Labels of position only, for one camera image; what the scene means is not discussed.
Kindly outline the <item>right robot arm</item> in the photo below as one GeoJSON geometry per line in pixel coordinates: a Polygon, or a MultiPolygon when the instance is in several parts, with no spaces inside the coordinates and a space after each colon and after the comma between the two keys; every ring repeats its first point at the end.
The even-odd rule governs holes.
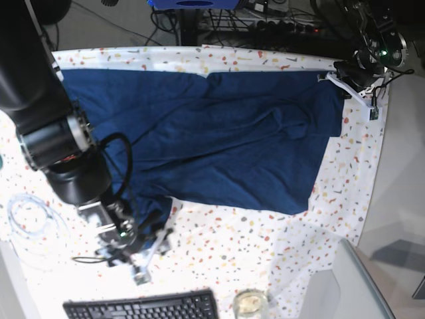
{"type": "Polygon", "coordinates": [[[147,264],[169,250],[159,211],[137,221],[135,198],[124,199],[132,193],[130,141],[119,132],[92,137],[85,113],[65,92],[29,1],[1,2],[1,110],[15,124],[28,165],[45,174],[63,202],[98,223],[102,248],[81,263],[130,263],[139,254],[147,264]]]}

